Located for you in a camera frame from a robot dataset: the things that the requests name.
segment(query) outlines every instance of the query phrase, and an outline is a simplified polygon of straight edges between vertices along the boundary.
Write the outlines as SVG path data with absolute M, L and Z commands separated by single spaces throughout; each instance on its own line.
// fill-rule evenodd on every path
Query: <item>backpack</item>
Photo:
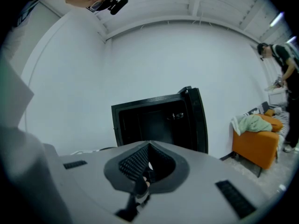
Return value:
M 283 63 L 282 59 L 279 57 L 279 55 L 276 52 L 276 44 L 273 45 L 273 51 L 276 55 L 276 57 L 278 57 L 281 62 Z M 287 53 L 290 55 L 290 57 L 295 61 L 295 67 L 297 69 L 297 72 L 299 72 L 299 51 L 297 50 L 297 48 L 291 44 L 291 43 L 285 43 L 284 45 L 282 45 L 284 47 L 284 49 L 287 51 Z

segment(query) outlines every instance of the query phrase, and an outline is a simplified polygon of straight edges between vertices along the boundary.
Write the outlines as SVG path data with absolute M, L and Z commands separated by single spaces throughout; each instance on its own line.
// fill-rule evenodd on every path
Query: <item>baseboard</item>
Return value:
M 228 155 L 225 155 L 224 157 L 220 158 L 220 160 L 221 160 L 221 161 L 224 161 L 224 160 L 230 158 L 231 156 L 233 156 L 233 153 L 234 153 L 234 152 L 231 152 L 231 153 L 229 153 Z

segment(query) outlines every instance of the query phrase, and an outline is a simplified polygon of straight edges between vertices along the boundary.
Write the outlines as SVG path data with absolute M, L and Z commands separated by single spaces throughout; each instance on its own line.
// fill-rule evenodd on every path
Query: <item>light green blanket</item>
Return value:
M 231 123 L 239 136 L 245 131 L 272 131 L 272 125 L 269 122 L 254 114 L 233 117 Z

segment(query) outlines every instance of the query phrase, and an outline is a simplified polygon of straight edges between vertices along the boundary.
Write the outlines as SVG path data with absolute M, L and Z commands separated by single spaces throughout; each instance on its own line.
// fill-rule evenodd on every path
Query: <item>black pants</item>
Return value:
M 290 131 L 285 140 L 290 142 L 291 147 L 296 147 L 299 140 L 299 98 L 294 100 L 289 97 L 287 110 L 290 113 Z

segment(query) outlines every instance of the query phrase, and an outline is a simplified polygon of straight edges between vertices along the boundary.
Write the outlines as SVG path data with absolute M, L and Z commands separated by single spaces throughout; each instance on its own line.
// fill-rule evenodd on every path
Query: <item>white ceiling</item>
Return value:
M 64 0 L 43 0 L 43 4 L 59 15 L 72 8 Z M 284 20 L 270 28 L 278 13 L 269 0 L 129 0 L 117 15 L 104 10 L 95 16 L 106 39 L 153 22 L 184 20 L 225 26 L 256 42 L 283 43 L 292 32 Z

